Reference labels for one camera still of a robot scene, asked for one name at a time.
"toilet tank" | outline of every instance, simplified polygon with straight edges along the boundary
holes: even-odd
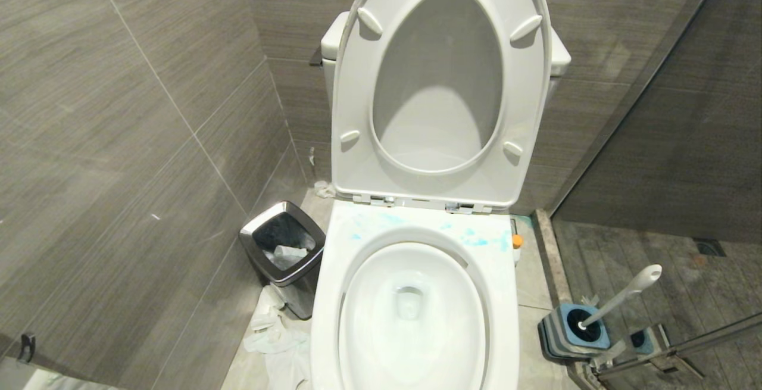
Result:
[[[329,95],[329,106],[333,108],[333,84],[334,73],[336,71],[336,57],[338,56],[338,47],[341,43],[341,34],[343,33],[343,27],[346,25],[346,18],[348,18],[349,12],[342,12],[338,14],[334,19],[331,27],[323,35],[320,41],[320,52],[322,54],[323,74],[326,76],[326,91]],[[566,69],[569,67],[572,61],[571,55],[566,51],[566,46],[561,42],[561,38],[558,37],[555,30],[552,30],[552,54],[551,54],[551,66],[550,66],[550,86],[548,88],[547,100],[550,100],[553,92],[558,87],[558,81],[566,73]]]

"gray tile wall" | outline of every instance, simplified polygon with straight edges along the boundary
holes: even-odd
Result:
[[[762,0],[707,0],[558,216],[759,244],[760,64]]]
[[[247,0],[0,8],[0,355],[219,386],[261,287],[237,231],[307,189]]]
[[[318,178],[330,177],[331,116],[322,73],[307,61],[335,16],[354,0],[248,0],[272,64],[302,162],[316,148]],[[643,72],[669,50],[696,0],[548,0],[552,23],[572,55],[566,80],[545,110],[522,196],[512,211],[552,206],[586,167],[588,149],[634,99]],[[305,168],[308,177],[312,170]]]

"orange cap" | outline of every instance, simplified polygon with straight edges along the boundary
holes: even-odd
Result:
[[[514,249],[520,248],[521,245],[523,244],[522,236],[518,235],[517,233],[516,235],[513,236],[513,241],[514,241]]]

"toilet bowl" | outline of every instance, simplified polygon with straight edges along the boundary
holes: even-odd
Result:
[[[545,0],[355,0],[322,48],[338,196],[313,388],[516,388],[508,212],[570,61]]]

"shower area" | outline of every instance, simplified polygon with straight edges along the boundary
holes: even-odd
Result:
[[[598,374],[614,390],[762,388],[762,0],[694,3],[550,210],[572,303],[663,267],[604,319],[627,344]],[[644,360],[630,336],[648,327],[677,355]]]

